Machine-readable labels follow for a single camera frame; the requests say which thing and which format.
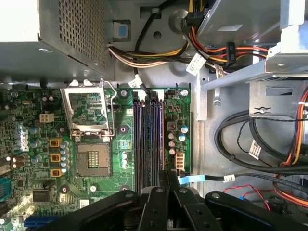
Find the label sticker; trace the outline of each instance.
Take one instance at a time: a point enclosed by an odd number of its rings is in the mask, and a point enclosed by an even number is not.
[[[186,71],[194,76],[196,76],[202,66],[205,64],[206,60],[196,53],[194,57],[192,58],[191,62],[188,64]]]
[[[225,76],[225,73],[223,72],[222,66],[219,66],[217,64],[214,64],[215,70],[216,70],[216,78],[221,78]]]
[[[89,200],[79,200],[79,208],[83,208],[89,205]]]
[[[224,183],[232,182],[232,181],[235,181],[235,175],[234,174],[224,176],[224,181],[223,181]]]
[[[261,152],[261,147],[255,140],[253,140],[248,154],[250,154],[253,158],[258,160],[260,152]]]
[[[140,85],[142,84],[142,81],[139,77],[139,75],[135,75],[135,79],[133,79],[132,81],[128,82],[129,86],[131,88],[139,88]]]

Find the blue pcie slot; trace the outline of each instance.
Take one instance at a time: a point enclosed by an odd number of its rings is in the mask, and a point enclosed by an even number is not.
[[[37,216],[29,216],[24,221],[25,228],[39,228],[43,227],[44,225],[51,223],[57,220],[59,216],[52,216],[52,217],[37,217]]]

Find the chip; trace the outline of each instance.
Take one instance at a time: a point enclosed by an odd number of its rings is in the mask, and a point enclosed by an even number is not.
[[[33,202],[50,202],[51,191],[48,189],[33,190]]]

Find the blue plastic tab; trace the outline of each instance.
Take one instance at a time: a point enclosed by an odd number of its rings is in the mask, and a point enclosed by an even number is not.
[[[186,177],[178,177],[180,185],[188,184],[193,182],[203,182],[205,181],[204,175],[194,175],[194,176],[186,176]]]

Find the cpu socket lever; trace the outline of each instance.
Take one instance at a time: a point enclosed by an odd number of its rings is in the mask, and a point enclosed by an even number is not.
[[[112,118],[112,128],[109,128],[109,120],[107,115],[107,106],[106,106],[106,98],[104,93],[104,83],[107,83],[113,92],[115,93],[110,98],[111,104],[111,118]],[[99,94],[100,96],[100,110],[101,114],[105,117],[106,122],[104,124],[97,125],[82,125],[76,124],[73,122],[74,110],[72,108],[72,104],[69,98],[70,94]],[[109,81],[103,80],[101,78],[99,84],[93,84],[87,79],[83,81],[83,84],[80,84],[77,80],[73,80],[67,88],[61,88],[61,96],[63,99],[63,104],[65,108],[65,114],[68,121],[68,127],[70,129],[71,138],[80,142],[82,136],[84,135],[97,135],[100,137],[103,142],[109,142],[110,139],[115,135],[115,119],[114,119],[114,111],[113,111],[113,99],[116,97],[116,90],[112,86]]]

